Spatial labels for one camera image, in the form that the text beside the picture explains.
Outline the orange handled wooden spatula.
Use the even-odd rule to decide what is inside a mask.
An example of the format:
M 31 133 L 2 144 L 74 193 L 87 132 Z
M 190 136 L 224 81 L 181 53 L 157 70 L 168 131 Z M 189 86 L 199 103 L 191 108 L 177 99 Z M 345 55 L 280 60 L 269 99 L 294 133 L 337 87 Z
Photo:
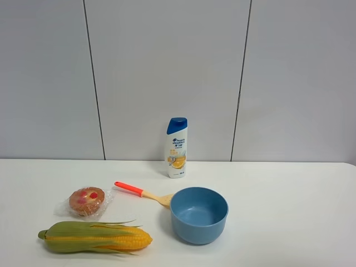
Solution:
M 133 192 L 134 194 L 138 195 L 139 197 L 147 198 L 150 200 L 155 200 L 161 206 L 163 206 L 167 209 L 170 208 L 170 203 L 174 196 L 174 194 L 169 194 L 169 195 L 165 195 L 165 196 L 156 196 L 146 190 L 143 190 L 138 187 L 134 187 L 132 185 L 128 185 L 128 184 L 125 184 L 125 183 L 119 182 L 119 181 L 114 182 L 114 185 L 121 189 L 127 190 L 129 192 Z

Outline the white blue shampoo bottle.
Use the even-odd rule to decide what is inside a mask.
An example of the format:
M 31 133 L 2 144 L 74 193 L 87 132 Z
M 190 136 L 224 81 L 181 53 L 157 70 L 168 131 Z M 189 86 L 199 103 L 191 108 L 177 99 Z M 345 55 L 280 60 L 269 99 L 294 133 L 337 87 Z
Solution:
M 187 127 L 185 117 L 174 117 L 166 131 L 165 164 L 169 178 L 181 178 L 186 173 Z

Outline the wrapped fruit tart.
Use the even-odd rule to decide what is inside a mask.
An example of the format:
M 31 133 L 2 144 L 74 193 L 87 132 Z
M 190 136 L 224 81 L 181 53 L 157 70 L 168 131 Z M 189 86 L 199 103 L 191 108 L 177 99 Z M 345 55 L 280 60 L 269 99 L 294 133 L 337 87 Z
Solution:
M 83 187 L 73 192 L 54 210 L 57 216 L 70 216 L 82 220 L 98 220 L 113 200 L 111 191 L 99 187 Z

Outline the blue bowl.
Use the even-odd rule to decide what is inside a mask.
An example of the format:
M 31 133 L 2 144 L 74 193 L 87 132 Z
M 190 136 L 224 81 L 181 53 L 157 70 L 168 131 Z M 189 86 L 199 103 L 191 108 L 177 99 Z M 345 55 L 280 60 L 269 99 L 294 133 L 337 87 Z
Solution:
M 172 230 L 181 240 L 206 245 L 224 231 L 228 202 L 218 192 L 205 187 L 187 187 L 170 201 Z

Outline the yellow corn cob with husk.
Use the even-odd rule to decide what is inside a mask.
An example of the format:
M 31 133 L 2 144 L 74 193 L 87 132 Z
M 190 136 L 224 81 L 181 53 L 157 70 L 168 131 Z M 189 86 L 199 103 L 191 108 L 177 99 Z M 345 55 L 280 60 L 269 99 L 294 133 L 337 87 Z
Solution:
M 125 222 L 61 221 L 41 230 L 38 238 L 54 253 L 132 255 L 152 243 L 147 232 Z

